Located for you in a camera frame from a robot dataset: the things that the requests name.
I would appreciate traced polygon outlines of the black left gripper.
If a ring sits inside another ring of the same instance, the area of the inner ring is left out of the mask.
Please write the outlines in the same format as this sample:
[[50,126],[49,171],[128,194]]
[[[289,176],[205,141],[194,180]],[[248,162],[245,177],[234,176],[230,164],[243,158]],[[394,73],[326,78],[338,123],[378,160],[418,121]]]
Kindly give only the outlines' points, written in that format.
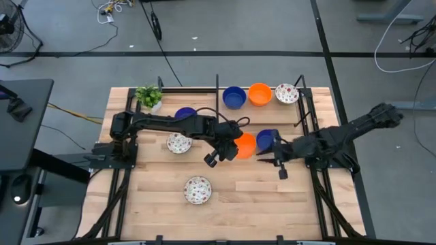
[[217,136],[217,150],[218,152],[221,152],[221,161],[226,160],[229,156],[232,161],[238,155],[238,146],[235,143],[235,140],[239,137],[240,134]]

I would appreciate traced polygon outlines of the wooden shelf board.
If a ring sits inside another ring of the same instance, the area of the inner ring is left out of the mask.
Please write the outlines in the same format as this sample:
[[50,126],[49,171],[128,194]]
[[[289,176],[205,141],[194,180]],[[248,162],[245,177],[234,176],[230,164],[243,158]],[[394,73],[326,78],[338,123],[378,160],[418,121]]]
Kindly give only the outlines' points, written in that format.
[[275,96],[264,106],[256,106],[251,103],[248,97],[248,90],[245,89],[247,99],[240,109],[228,108],[223,102],[223,90],[219,91],[219,112],[229,120],[238,120],[244,116],[249,117],[251,124],[294,124],[300,119],[297,104],[284,104]]

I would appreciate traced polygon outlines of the black round device with light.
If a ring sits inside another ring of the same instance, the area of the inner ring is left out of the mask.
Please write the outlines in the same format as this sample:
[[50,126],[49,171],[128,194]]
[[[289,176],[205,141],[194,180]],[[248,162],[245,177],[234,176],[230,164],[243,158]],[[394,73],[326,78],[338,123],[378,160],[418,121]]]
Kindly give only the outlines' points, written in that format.
[[21,205],[26,203],[31,196],[32,177],[29,174],[22,174],[16,177],[11,185],[10,193],[12,201]]

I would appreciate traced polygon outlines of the black table frame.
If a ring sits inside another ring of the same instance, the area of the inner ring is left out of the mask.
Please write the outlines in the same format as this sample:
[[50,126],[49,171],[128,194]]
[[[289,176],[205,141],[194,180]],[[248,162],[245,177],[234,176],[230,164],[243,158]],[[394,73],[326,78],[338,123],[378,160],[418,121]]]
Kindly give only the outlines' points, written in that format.
[[[161,115],[181,107],[202,114],[219,111],[219,89],[171,88],[163,97]],[[317,128],[338,123],[328,88],[312,88],[296,103],[300,119],[294,124],[251,124],[247,133],[278,129],[292,140]],[[319,240],[345,235],[327,206],[313,189],[309,166],[301,159],[287,164],[288,179],[260,157],[224,161],[212,168],[203,158],[211,151],[194,142],[184,154],[171,153],[167,134],[142,131],[138,135],[138,158],[131,170],[127,196],[114,209],[102,235],[122,240]],[[183,194],[186,181],[203,176],[212,185],[211,198],[202,205],[189,203]]]

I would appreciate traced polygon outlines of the black desk device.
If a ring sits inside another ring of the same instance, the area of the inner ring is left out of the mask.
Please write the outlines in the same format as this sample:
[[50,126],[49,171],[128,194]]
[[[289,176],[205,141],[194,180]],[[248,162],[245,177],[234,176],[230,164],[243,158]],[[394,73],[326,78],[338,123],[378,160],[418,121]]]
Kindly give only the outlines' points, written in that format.
[[16,121],[23,122],[33,108],[26,104],[15,92],[0,85],[0,100],[8,100],[7,113]]

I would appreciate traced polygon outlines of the black desk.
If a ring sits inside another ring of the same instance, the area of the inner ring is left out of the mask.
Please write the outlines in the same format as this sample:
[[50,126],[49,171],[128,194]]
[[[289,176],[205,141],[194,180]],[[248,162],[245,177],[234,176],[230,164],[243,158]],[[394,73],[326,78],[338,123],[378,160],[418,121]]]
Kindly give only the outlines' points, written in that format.
[[0,101],[0,172],[27,167],[31,157],[54,81],[4,80],[0,85],[18,95],[32,111],[22,122],[7,113],[8,101]]

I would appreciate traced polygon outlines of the green plant in white pot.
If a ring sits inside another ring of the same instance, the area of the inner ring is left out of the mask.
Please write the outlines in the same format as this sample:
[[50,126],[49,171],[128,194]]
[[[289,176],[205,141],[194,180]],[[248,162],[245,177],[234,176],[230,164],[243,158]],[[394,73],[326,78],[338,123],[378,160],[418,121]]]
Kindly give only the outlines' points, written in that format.
[[141,107],[150,113],[156,113],[162,106],[162,92],[156,86],[138,87],[135,96]]

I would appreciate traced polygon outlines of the green bowl with floral inside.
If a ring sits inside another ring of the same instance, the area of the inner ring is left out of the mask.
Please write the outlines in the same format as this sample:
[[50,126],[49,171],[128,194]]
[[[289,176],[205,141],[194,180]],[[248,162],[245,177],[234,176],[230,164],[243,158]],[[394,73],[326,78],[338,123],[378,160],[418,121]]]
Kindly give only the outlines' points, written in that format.
[[292,104],[298,101],[299,91],[291,84],[280,84],[275,88],[275,97],[285,104]]
[[212,185],[203,176],[194,176],[186,181],[183,188],[185,199],[193,205],[206,203],[212,195]]
[[180,133],[171,133],[167,137],[166,146],[174,154],[186,153],[192,146],[192,139]]

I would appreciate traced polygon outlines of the black floor fan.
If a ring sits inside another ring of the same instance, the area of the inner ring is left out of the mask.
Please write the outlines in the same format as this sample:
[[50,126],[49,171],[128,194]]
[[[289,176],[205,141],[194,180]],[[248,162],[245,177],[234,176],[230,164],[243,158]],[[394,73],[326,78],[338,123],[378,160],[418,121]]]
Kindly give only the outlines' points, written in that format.
[[0,67],[11,68],[31,62],[40,53],[43,41],[30,29],[23,10],[28,0],[0,0],[0,56],[12,53],[21,43],[23,36],[27,35],[32,41],[34,52],[23,61],[1,64]]

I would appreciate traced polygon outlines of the blue plastic bowl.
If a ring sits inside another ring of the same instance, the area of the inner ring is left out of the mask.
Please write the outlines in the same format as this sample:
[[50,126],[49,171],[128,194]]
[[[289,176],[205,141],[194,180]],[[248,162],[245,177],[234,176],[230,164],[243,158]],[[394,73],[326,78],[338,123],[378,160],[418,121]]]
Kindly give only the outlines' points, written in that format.
[[247,99],[245,90],[239,86],[227,87],[222,97],[225,106],[233,110],[240,109]]
[[276,129],[261,130],[256,136],[256,144],[260,151],[267,150],[274,144]]
[[188,116],[191,115],[196,115],[197,112],[195,109],[191,108],[191,107],[183,107],[180,108],[179,110],[176,111],[174,117],[177,119],[182,119],[182,118],[186,118]]

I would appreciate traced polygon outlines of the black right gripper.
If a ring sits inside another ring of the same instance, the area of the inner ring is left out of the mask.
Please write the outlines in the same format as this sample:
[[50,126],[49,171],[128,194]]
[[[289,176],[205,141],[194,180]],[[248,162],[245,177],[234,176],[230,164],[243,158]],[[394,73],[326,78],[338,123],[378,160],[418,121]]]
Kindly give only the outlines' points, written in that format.
[[261,150],[257,153],[258,156],[273,153],[273,159],[260,159],[261,162],[271,163],[273,165],[281,165],[296,158],[296,154],[292,148],[292,143],[284,140],[279,132],[274,129],[271,132],[272,145],[265,150]]

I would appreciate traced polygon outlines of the orange plastic bowl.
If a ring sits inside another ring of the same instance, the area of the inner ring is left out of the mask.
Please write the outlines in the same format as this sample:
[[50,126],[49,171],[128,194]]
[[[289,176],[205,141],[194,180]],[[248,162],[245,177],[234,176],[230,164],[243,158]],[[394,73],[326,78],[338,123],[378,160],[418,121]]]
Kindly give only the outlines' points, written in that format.
[[254,106],[264,106],[272,99],[272,91],[267,84],[255,83],[249,87],[248,97]]
[[238,148],[237,159],[249,159],[256,149],[255,137],[250,133],[243,133],[238,139],[234,140]]

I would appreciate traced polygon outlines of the grey table foot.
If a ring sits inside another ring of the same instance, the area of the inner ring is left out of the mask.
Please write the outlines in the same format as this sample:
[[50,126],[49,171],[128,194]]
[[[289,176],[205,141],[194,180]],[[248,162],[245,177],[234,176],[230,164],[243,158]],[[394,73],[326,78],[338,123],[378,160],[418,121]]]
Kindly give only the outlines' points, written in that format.
[[397,0],[384,14],[359,14],[356,20],[359,22],[416,25],[424,20],[423,16],[403,13],[411,2],[412,0]]

